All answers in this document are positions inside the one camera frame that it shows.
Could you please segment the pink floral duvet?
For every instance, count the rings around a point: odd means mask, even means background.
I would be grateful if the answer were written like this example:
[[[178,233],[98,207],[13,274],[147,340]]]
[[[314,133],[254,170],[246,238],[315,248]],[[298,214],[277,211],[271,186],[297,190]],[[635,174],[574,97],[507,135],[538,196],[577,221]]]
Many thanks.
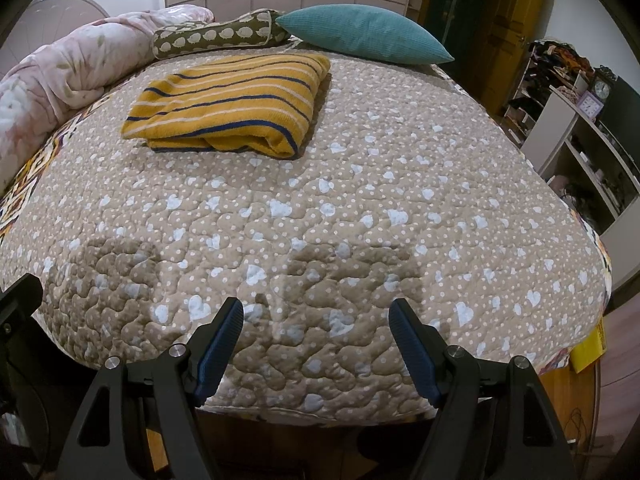
[[[1,81],[2,190],[76,110],[154,60],[157,30],[214,19],[212,10],[186,3],[119,14],[82,25],[23,58]]]

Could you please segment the teal corduroy pillow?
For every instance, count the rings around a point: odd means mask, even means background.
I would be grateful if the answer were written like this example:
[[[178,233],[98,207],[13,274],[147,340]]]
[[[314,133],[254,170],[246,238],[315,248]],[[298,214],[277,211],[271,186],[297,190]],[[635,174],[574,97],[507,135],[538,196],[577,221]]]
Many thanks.
[[[356,58],[399,65],[454,59],[425,28],[378,6],[319,4],[285,13],[276,23],[308,44]]]

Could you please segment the beige heart quilted bedspread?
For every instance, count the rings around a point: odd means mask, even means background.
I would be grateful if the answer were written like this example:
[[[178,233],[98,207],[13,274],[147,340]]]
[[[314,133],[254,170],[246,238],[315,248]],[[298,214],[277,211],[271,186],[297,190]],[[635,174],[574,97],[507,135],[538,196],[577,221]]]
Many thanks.
[[[1,241],[1,281],[82,364],[146,360],[228,297],[244,325],[209,411],[375,424],[433,409],[387,322],[405,298],[474,356],[545,372],[611,295],[599,237],[437,68],[334,54],[303,155],[165,152],[120,128],[150,65],[77,114]]]

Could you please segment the wooden bedroom door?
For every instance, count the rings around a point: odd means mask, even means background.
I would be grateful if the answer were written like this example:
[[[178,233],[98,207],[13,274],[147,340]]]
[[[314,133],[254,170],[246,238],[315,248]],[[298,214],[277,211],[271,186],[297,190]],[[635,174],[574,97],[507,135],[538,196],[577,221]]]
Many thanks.
[[[515,88],[544,0],[489,0],[466,74],[469,94],[497,115]]]

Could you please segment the round beige headboard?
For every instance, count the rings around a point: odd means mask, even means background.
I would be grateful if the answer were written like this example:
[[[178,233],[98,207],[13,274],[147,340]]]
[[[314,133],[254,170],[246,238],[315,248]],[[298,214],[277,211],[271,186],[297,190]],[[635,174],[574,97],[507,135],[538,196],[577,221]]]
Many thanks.
[[[1,77],[44,44],[52,44],[82,25],[107,17],[102,6],[93,0],[35,0],[1,46]]]

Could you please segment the white tv cabinet shelf unit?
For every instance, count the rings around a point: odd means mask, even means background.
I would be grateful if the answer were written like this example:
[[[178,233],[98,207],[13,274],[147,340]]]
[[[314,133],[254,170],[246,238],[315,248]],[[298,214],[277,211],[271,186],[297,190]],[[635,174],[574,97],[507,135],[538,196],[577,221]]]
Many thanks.
[[[639,168],[615,138],[557,88],[522,145],[538,174],[600,236],[613,287],[639,274]]]

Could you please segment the dark ornate mantel clock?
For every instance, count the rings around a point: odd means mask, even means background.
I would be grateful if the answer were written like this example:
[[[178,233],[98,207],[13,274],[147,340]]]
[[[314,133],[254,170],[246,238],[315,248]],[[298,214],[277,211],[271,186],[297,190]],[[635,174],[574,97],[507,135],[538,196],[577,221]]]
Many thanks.
[[[599,66],[593,75],[590,92],[603,104],[611,95],[617,76],[612,70],[604,65]]]

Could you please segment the black flat television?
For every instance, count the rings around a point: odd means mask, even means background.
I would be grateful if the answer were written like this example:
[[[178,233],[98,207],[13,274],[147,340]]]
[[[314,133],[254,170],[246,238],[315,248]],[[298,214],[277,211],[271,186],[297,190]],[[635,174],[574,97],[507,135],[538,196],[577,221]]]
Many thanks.
[[[613,84],[600,115],[600,122],[631,160],[639,165],[640,96],[624,78],[618,77]]]

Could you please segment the colourful ikat patterned blanket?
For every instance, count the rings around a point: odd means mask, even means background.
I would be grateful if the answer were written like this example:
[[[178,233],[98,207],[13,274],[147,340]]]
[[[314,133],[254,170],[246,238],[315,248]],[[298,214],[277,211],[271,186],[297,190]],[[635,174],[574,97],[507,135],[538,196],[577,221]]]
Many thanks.
[[[36,154],[17,173],[6,189],[6,194],[1,197],[0,240],[2,242],[11,231],[14,223],[20,218],[23,209],[32,197],[32,193],[35,192],[38,182],[55,157],[60,154],[60,151],[74,136],[77,128],[111,98],[111,92],[105,93],[102,98],[83,108],[70,120],[64,122],[60,128],[50,134],[43,146],[36,151]]]

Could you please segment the purple square alarm clock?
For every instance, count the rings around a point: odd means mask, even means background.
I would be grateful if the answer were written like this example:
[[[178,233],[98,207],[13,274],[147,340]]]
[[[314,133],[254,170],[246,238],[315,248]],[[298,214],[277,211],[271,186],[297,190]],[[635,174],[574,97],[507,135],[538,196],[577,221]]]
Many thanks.
[[[604,103],[588,90],[582,94],[577,103],[578,110],[592,122],[596,120],[603,107]]]

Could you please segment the cluttered clothes rack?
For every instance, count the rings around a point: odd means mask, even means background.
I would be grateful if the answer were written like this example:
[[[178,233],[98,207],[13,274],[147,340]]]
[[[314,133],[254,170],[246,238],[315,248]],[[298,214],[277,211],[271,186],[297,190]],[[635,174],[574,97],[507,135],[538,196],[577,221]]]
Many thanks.
[[[565,42],[544,38],[528,47],[524,68],[510,99],[503,107],[501,128],[520,148],[533,130],[553,90],[574,103],[579,87],[590,84],[594,68]]]

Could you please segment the olive white patterned bolster pillow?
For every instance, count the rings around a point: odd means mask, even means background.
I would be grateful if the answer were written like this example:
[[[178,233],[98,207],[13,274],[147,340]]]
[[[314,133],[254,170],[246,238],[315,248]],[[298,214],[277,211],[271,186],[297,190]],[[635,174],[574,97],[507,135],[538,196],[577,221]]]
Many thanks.
[[[213,50],[270,48],[291,34],[277,23],[282,13],[259,9],[226,22],[185,22],[154,32],[152,52],[157,60]]]

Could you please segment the yellow striped knit sweater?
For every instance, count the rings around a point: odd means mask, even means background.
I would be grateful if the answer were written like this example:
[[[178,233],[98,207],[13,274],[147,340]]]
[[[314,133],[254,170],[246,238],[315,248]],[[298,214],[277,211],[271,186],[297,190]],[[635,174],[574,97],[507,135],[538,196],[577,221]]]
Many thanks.
[[[155,151],[299,155],[331,62],[319,53],[235,55],[150,82],[120,135]]]

